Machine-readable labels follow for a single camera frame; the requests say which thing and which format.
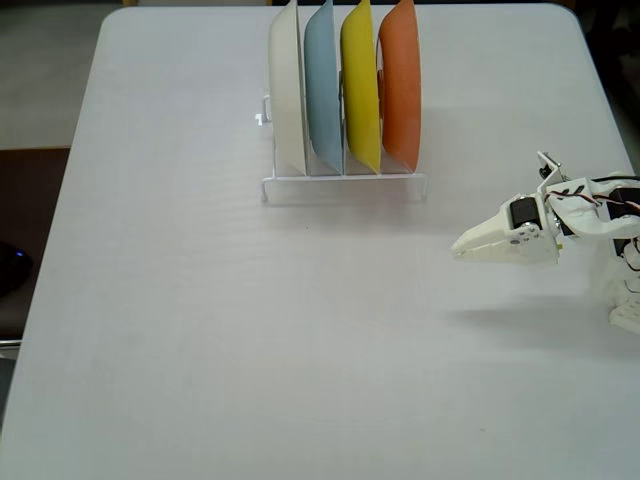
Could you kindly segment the white gripper body with motor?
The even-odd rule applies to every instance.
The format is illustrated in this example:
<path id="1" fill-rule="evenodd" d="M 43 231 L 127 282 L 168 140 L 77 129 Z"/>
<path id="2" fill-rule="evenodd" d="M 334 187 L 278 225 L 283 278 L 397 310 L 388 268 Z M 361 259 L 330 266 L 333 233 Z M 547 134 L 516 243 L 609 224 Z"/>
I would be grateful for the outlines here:
<path id="1" fill-rule="evenodd" d="M 516 195 L 502 206 L 504 254 L 508 263 L 530 265 L 556 263 L 558 231 L 549 223 L 539 195 Z"/>

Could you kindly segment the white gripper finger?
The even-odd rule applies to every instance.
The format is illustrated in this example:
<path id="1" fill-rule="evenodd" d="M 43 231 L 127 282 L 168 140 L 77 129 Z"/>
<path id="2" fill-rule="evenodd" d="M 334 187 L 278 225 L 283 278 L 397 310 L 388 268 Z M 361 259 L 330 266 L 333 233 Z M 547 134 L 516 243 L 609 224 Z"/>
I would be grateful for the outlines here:
<path id="1" fill-rule="evenodd" d="M 452 246 L 452 256 L 465 262 L 511 263 L 513 251 L 508 244 L 502 242 L 480 246 Z"/>
<path id="2" fill-rule="evenodd" d="M 450 247 L 453 256 L 469 256 L 474 250 L 503 242 L 506 239 L 506 216 L 498 213 L 466 230 Z"/>

